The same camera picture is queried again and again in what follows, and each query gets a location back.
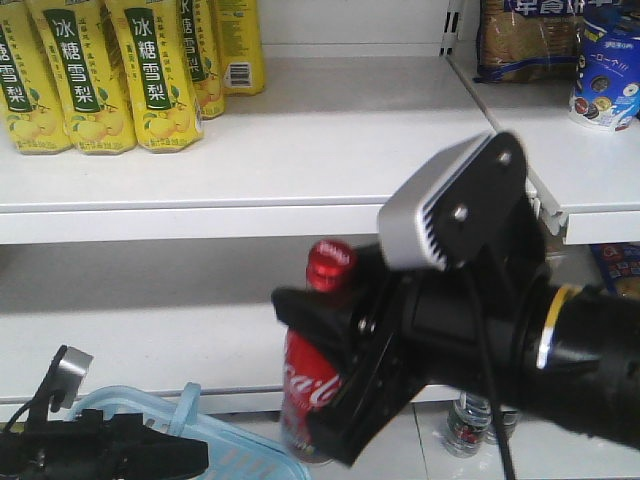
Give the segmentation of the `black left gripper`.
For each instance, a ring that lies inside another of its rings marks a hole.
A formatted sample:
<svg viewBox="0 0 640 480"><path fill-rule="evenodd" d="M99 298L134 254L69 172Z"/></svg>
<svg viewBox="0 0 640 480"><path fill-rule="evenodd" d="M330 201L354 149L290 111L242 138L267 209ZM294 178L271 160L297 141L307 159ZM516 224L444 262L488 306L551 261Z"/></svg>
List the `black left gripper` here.
<svg viewBox="0 0 640 480"><path fill-rule="evenodd" d="M208 468L206 442L148 429L138 413L84 409L1 431L3 479L192 479Z"/></svg>

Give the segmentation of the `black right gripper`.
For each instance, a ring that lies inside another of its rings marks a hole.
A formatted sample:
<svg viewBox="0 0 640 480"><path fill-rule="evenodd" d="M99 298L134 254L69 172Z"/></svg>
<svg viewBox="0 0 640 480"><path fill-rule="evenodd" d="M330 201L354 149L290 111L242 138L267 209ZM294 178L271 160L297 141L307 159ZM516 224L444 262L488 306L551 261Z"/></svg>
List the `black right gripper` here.
<svg viewBox="0 0 640 480"><path fill-rule="evenodd" d="M382 270L362 301L376 332L360 357L359 287L271 293L276 318L337 372L350 374L326 406L307 416L312 445L330 460L353 466L430 382L479 393L492 404L514 397L529 307L548 270L526 194L524 148L510 131L491 134L436 203L445 270L391 270L378 244Z"/></svg>

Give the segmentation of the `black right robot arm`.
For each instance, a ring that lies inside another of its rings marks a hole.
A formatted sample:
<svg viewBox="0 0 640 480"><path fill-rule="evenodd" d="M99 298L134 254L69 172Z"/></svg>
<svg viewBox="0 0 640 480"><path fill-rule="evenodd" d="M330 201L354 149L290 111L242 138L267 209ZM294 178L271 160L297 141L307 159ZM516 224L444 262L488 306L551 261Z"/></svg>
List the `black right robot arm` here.
<svg viewBox="0 0 640 480"><path fill-rule="evenodd" d="M308 417L322 454L352 465L431 383L638 447L639 304L551 282L526 175L509 131L445 148L380 208L350 286L272 292L342 380Z"/></svg>

